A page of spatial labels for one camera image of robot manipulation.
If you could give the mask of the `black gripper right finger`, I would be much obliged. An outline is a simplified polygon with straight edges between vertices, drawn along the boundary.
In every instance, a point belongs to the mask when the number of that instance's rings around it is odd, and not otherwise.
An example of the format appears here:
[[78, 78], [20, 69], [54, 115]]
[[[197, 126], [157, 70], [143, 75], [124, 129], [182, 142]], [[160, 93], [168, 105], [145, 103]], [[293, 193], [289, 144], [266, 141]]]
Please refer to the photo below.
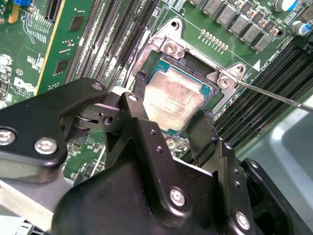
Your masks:
[[291, 206], [252, 159], [239, 161], [219, 138], [209, 113], [198, 111], [187, 126], [193, 159], [212, 173], [215, 224], [222, 235], [293, 235]]

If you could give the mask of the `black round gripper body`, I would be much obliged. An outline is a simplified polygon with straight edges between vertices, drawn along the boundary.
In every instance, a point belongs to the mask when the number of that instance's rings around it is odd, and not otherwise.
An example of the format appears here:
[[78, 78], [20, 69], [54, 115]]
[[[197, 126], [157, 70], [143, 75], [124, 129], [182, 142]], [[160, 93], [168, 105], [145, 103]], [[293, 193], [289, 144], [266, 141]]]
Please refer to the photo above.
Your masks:
[[231, 225], [217, 200], [217, 179], [175, 159], [193, 210], [173, 227], [153, 214], [136, 162], [119, 164], [72, 187], [52, 219], [54, 235], [229, 235]]

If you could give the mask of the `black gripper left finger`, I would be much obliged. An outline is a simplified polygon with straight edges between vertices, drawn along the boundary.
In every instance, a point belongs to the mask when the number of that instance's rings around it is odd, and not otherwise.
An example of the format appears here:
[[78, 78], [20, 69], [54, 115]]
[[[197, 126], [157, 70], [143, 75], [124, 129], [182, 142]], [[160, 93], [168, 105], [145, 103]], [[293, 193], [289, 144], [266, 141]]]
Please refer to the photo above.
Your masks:
[[[129, 179], [121, 179], [112, 200], [104, 185], [127, 161], [136, 162], [146, 199], [158, 220], [185, 220], [192, 211], [176, 164], [156, 122], [150, 121], [138, 96], [109, 94], [100, 83], [81, 78], [17, 103], [0, 112], [0, 128], [15, 135], [0, 145], [0, 175], [5, 179], [46, 183], [67, 157], [67, 142], [85, 132], [78, 115], [87, 107], [101, 114], [91, 128], [109, 134], [112, 145], [108, 170], [74, 187], [55, 212], [56, 216], [90, 220], [121, 204]], [[104, 118], [112, 118], [104, 124]]]

